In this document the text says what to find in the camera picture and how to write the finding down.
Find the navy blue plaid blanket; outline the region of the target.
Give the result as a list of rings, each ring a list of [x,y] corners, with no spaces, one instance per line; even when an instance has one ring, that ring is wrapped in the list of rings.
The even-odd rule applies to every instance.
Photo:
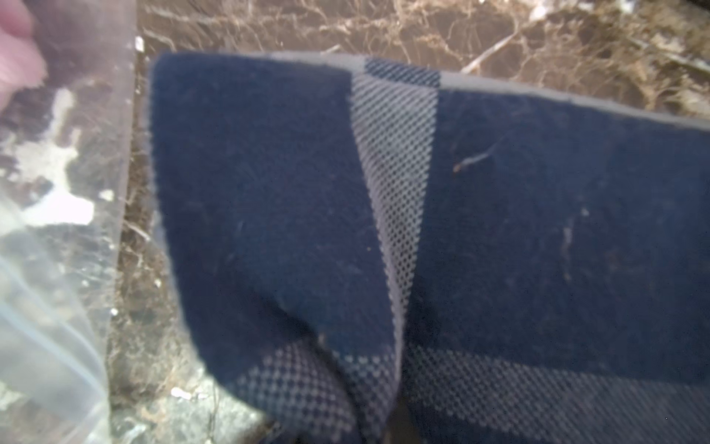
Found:
[[[352,55],[150,90],[186,325],[276,442],[708,442],[707,121]]]

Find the clear plastic vacuum bag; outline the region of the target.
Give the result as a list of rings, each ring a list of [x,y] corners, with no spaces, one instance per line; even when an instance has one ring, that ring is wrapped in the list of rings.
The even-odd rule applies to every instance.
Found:
[[[136,5],[29,9],[48,74],[1,115],[1,440],[107,443]]]

